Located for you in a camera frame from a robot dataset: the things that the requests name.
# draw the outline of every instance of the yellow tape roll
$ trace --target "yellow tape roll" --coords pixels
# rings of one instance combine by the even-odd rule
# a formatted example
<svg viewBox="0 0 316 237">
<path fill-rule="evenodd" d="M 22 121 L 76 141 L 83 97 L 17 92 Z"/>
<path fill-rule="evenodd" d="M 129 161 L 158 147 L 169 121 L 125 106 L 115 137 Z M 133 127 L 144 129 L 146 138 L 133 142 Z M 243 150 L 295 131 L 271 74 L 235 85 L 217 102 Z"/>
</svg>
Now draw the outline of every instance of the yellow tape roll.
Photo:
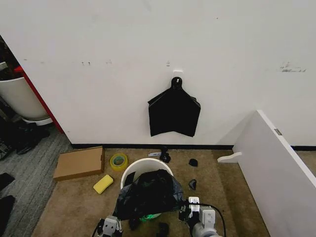
<svg viewBox="0 0 316 237">
<path fill-rule="evenodd" d="M 123 153 L 114 154 L 110 159 L 110 165 L 114 171 L 122 171 L 127 168 L 127 156 Z"/>
</svg>

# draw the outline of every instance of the garbage bag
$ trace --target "garbage bag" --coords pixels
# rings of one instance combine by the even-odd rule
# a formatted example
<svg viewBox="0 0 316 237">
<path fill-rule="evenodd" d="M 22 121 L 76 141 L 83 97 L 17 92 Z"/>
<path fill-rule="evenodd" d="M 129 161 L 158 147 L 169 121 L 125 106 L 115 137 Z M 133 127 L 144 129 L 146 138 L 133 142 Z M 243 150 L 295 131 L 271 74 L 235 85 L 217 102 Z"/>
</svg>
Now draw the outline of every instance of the garbage bag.
<svg viewBox="0 0 316 237">
<path fill-rule="evenodd" d="M 181 78 L 173 78 L 171 87 L 148 104 L 151 136 L 171 131 L 195 135 L 201 106 L 183 90 Z"/>
<path fill-rule="evenodd" d="M 183 203 L 180 183 L 166 170 L 143 173 L 119 193 L 114 216 L 120 220 L 180 210 Z"/>
</svg>

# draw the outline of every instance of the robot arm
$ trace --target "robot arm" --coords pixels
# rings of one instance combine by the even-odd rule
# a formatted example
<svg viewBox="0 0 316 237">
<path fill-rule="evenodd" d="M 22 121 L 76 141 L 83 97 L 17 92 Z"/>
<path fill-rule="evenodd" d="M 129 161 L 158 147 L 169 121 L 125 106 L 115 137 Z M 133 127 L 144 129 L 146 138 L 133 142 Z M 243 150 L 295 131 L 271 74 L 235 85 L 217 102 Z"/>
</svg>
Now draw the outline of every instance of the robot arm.
<svg viewBox="0 0 316 237">
<path fill-rule="evenodd" d="M 199 198 L 189 197 L 189 203 L 198 204 Z M 210 206 L 184 205 L 179 212 L 179 219 L 188 224 L 192 237 L 220 237 L 214 228 L 215 210 Z M 120 220 L 115 216 L 101 219 L 96 231 L 99 237 L 122 236 Z"/>
</svg>

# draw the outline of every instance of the yellow sponge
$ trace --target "yellow sponge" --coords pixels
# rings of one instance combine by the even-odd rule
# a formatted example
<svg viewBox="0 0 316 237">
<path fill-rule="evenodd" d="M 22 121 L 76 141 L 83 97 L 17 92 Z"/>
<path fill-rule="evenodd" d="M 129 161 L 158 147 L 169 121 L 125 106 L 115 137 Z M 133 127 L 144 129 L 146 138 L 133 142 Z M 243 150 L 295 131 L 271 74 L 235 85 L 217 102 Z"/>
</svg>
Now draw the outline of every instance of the yellow sponge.
<svg viewBox="0 0 316 237">
<path fill-rule="evenodd" d="M 98 194 L 101 194 L 112 183 L 113 183 L 113 178 L 110 175 L 107 174 L 98 183 L 96 183 L 93 186 L 93 188 L 94 188 L 95 191 L 97 191 Z"/>
</svg>

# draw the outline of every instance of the floor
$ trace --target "floor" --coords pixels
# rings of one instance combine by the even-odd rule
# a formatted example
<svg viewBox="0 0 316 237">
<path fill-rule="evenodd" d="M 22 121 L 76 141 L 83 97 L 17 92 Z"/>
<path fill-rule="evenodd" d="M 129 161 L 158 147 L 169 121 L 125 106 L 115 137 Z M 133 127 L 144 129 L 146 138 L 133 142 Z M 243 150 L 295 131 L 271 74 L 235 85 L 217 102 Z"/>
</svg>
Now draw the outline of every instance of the floor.
<svg viewBox="0 0 316 237">
<path fill-rule="evenodd" d="M 59 134 L 53 128 L 50 132 L 51 135 L 29 153 L 22 156 L 11 154 L 6 160 L 0 161 L 0 173 L 8 172 L 16 178 L 0 193 L 0 197 L 14 195 L 17 199 L 5 237 L 89 237 L 98 220 L 111 214 L 114 209 L 122 172 L 114 172 L 108 163 L 104 174 L 110 174 L 115 181 L 101 195 L 92 186 L 104 174 L 62 181 L 55 186 L 52 174 L 58 155 L 71 150 L 71 146 L 64 134 Z M 105 158 L 108 161 L 114 153 L 123 152 L 132 163 L 156 151 L 106 149 Z M 172 160 L 168 165 L 182 184 L 185 196 L 199 196 L 203 202 L 220 208 L 225 217 L 227 236 L 269 236 L 239 166 L 216 162 L 218 157 L 230 155 L 231 151 L 170 150 L 169 153 Z M 298 154 L 316 174 L 316 152 Z M 198 167 L 188 165 L 191 158 L 199 161 Z M 196 191 L 188 187 L 188 182 L 194 178 L 197 180 Z M 157 219 L 143 223 L 133 232 L 125 221 L 123 236 L 156 236 L 158 222 L 169 224 L 171 237 L 190 236 L 186 225 L 178 221 L 177 212 L 163 213 Z M 216 229 L 222 234 L 218 215 L 216 222 Z"/>
<path fill-rule="evenodd" d="M 44 138 L 24 155 L 11 153 L 0 160 L 0 173 L 7 172 L 15 178 L 0 192 L 0 198 L 13 195 L 16 202 L 4 237 L 31 236 L 55 187 L 52 174 L 58 155 L 71 149 L 64 134 L 49 127 L 50 136 Z"/>
</svg>

